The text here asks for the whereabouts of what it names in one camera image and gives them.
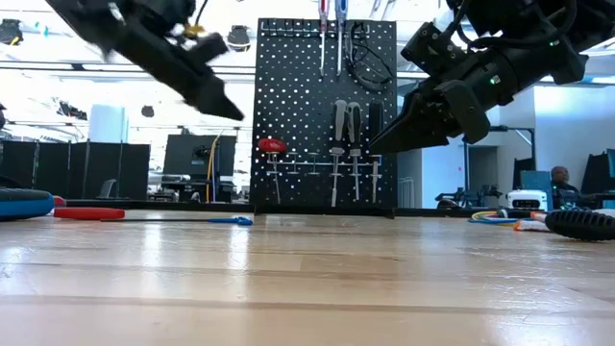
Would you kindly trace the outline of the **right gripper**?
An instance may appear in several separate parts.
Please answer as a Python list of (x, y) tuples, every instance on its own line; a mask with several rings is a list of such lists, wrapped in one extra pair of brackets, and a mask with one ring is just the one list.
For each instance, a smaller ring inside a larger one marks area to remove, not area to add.
[(437, 107), (420, 91), (405, 96), (399, 115), (370, 141), (372, 154), (445, 146), (464, 135), (474, 143), (489, 130), (486, 112), (550, 75), (558, 85), (584, 77), (588, 57), (568, 42), (530, 49), (489, 48), (447, 72), (435, 88)]

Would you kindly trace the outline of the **black background robot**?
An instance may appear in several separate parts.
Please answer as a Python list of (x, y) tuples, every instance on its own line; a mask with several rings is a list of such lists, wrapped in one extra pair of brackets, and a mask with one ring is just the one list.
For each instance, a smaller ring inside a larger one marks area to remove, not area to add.
[(495, 197), (499, 199), (503, 194), (498, 190), (497, 185), (484, 185), (476, 191), (465, 190), (459, 187), (453, 193), (440, 193), (434, 198), (437, 208), (440, 209), (485, 209), (486, 198)]

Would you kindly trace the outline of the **grey-black handled screwdriver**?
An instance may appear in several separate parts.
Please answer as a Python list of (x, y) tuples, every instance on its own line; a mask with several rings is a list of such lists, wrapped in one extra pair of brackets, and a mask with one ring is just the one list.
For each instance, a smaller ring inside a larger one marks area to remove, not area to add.
[(362, 110), (357, 102), (351, 102), (348, 105), (349, 110), (349, 140), (351, 142), (350, 156), (353, 158), (353, 176), (355, 178), (355, 199), (358, 202), (360, 200), (359, 192), (359, 172), (358, 172), (358, 158), (361, 156), (360, 151), (360, 136), (362, 125)]

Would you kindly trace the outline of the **person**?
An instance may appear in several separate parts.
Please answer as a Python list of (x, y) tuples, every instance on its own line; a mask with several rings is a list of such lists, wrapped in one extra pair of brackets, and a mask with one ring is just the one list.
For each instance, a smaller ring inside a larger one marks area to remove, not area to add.
[(564, 166), (555, 166), (551, 171), (552, 198), (555, 210), (589, 210), (587, 201), (580, 198), (576, 187), (569, 184), (569, 172)]

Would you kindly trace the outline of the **black metal pegboard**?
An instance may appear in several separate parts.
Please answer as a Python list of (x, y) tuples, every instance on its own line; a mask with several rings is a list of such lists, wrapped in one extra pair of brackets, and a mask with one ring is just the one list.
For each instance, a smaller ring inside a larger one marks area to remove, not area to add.
[[(371, 27), (369, 45), (379, 53), (393, 71), (397, 62), (397, 26), (393, 21), (366, 19)], [(347, 103), (342, 138), (343, 160), (350, 156), (349, 110), (351, 102), (362, 110), (360, 159), (369, 154), (369, 106), (382, 103), (381, 130), (397, 115), (397, 80), (385, 91), (371, 92), (359, 85), (349, 74), (345, 62), (345, 36), (342, 45), (342, 72), (336, 76), (337, 28), (330, 21), (326, 36), (325, 76), (320, 76), (321, 38), (288, 38), (257, 36), (256, 76), (253, 112), (253, 149), (251, 155), (250, 202), (252, 205), (285, 205), (302, 207), (332, 207), (332, 169), (321, 167), (319, 176), (306, 175), (308, 168), (300, 166), (299, 175), (279, 175), (281, 202), (275, 197), (274, 182), (265, 169), (266, 157), (258, 148), (261, 138), (279, 139), (286, 151), (298, 152), (306, 161), (308, 152), (321, 154), (320, 161), (329, 161), (333, 136), (333, 104)], [(355, 178), (348, 167), (338, 169), (336, 206), (396, 208), (397, 158), (385, 155), (379, 168), (377, 203), (372, 203), (372, 169), (361, 167), (358, 172), (360, 200), (355, 199)]]

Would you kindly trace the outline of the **blue T-handle hex key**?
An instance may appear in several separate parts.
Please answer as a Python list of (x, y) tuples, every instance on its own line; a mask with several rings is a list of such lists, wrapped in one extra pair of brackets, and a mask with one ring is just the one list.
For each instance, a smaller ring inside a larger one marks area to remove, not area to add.
[(254, 221), (250, 218), (221, 217), (221, 218), (143, 218), (143, 219), (104, 219), (104, 222), (115, 223), (218, 223), (234, 224), (239, 226), (252, 226)]

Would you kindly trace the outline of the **black angled monitor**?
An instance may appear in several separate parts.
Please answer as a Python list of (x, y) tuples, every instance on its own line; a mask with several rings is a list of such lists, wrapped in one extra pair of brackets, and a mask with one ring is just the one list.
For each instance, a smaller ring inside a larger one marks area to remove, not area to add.
[(615, 192), (615, 149), (589, 155), (581, 183), (581, 192), (595, 194)]

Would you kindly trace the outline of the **blue box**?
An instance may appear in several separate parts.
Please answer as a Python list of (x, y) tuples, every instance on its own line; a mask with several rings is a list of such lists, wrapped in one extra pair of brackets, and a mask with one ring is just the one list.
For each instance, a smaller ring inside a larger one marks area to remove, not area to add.
[(521, 172), (521, 187), (524, 190), (540, 190), (547, 196), (547, 211), (554, 208), (551, 173), (548, 171), (527, 170)]

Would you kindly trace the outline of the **black partition panels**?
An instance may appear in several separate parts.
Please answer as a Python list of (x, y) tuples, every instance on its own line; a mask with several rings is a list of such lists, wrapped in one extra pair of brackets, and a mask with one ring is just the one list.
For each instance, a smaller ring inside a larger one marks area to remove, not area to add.
[(0, 141), (0, 179), (65, 199), (98, 199), (102, 183), (117, 180), (115, 199), (146, 198), (147, 144)]

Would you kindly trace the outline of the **smooth black-handled screwdriver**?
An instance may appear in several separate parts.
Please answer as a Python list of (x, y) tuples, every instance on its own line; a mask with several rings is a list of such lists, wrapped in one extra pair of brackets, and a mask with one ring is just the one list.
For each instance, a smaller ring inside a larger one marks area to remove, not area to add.
[[(382, 103), (378, 100), (371, 102), (369, 106), (369, 144), (372, 144), (376, 136), (381, 131), (382, 115)], [(369, 149), (369, 154), (372, 160), (372, 203), (376, 204), (381, 155), (376, 154), (372, 149)]]

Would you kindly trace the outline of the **black-framed safety glasses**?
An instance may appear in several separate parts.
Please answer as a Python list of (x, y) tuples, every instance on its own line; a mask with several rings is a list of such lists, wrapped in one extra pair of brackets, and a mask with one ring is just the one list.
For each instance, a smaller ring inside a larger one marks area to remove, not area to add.
[(393, 71), (379, 53), (369, 45), (370, 27), (364, 21), (355, 22), (344, 40), (347, 71), (364, 89), (385, 91), (393, 82)]

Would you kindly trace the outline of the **white box device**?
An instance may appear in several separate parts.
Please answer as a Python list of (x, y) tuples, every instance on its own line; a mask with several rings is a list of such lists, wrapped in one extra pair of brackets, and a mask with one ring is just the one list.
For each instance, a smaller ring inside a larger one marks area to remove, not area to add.
[(516, 189), (506, 194), (506, 201), (511, 209), (547, 210), (548, 196), (545, 191), (533, 189)]

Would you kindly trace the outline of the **large blue-black screwdriver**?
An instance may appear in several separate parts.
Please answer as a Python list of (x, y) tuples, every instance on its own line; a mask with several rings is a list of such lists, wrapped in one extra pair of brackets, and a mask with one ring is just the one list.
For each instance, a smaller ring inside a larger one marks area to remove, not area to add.
[(0, 188), (0, 221), (47, 215), (55, 206), (52, 194), (23, 188)]

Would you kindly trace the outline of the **grey-black nut driver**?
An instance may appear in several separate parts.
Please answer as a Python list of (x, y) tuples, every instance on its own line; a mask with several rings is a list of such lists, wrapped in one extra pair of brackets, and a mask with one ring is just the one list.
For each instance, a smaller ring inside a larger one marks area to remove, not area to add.
[(332, 136), (332, 206), (336, 206), (337, 198), (337, 178), (339, 177), (338, 165), (339, 158), (343, 155), (342, 138), (345, 128), (347, 103), (344, 100), (337, 100), (333, 104), (333, 136)]

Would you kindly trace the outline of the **blue clear-handled screwdriver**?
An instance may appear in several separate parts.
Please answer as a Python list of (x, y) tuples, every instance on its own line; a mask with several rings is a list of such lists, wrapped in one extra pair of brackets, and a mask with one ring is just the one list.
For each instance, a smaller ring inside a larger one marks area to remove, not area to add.
[(335, 0), (335, 16), (337, 28), (337, 65), (336, 76), (339, 77), (342, 72), (342, 45), (345, 24), (347, 20), (348, 0)]

